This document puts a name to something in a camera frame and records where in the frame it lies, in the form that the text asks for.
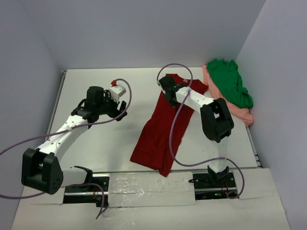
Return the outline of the red t-shirt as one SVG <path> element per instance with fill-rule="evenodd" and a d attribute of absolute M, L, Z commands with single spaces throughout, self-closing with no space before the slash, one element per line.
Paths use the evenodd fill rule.
<path fill-rule="evenodd" d="M 188 86 L 190 82 L 190 80 L 183 79 L 177 74 L 166 74 L 166 76 L 171 76 L 176 84 L 183 83 Z M 200 80 L 193 80 L 191 88 L 200 94 L 204 94 L 208 86 Z M 164 177 L 168 176 L 174 162 L 169 149 L 169 135 L 178 108 L 179 105 L 172 107 L 163 97 L 163 93 L 160 93 L 155 110 L 145 124 L 134 148 L 130 158 L 131 162 L 158 170 Z M 193 109 L 184 105 L 178 115 L 172 135 L 174 155 L 177 153 L 193 113 Z"/>

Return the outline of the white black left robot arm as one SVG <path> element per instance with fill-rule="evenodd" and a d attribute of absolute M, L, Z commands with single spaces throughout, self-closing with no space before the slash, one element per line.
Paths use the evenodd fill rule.
<path fill-rule="evenodd" d="M 98 86 L 89 87 L 86 98 L 71 112 L 56 135 L 48 137 L 36 149 L 24 152 L 22 184 L 50 195 L 61 187 L 89 185 L 93 181 L 92 170 L 82 166 L 62 169 L 60 161 L 77 138 L 89 130 L 100 116 L 107 115 L 112 120 L 120 121 L 127 115 L 127 103 L 120 101 L 125 93 L 125 87 L 120 84 L 108 90 Z"/>

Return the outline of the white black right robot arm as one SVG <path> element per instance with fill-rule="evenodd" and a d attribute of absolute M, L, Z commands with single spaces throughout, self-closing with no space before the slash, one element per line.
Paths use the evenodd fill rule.
<path fill-rule="evenodd" d="M 183 106 L 187 106 L 200 114 L 203 133 L 215 145 L 213 157 L 203 162 L 208 163 L 208 181 L 214 185 L 222 184 L 229 174 L 229 167 L 226 165 L 227 144 L 228 137 L 234 128 L 234 122 L 225 100 L 206 97 L 183 83 L 176 84 L 171 76 L 162 77 L 157 84 L 171 106 L 179 105 L 169 134 L 169 149 L 173 160 L 186 167 L 201 165 L 201 163 L 184 165 L 176 160 L 173 153 L 172 135 L 175 123 Z"/>

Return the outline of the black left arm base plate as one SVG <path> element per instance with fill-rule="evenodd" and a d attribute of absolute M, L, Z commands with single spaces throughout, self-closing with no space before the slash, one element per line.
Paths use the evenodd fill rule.
<path fill-rule="evenodd" d="M 96 207 L 108 206 L 108 187 L 110 174 L 94 173 L 92 183 L 99 185 L 104 191 L 102 203 L 102 190 L 97 185 L 69 186 L 64 191 L 64 204 L 95 204 Z"/>

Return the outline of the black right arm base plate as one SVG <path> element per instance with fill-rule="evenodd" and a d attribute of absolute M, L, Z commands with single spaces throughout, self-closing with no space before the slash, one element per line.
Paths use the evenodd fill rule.
<path fill-rule="evenodd" d="M 215 184 L 209 181 L 208 173 L 193 173 L 189 183 L 194 186 L 196 200 L 227 199 L 237 196 L 236 182 L 232 172 Z"/>

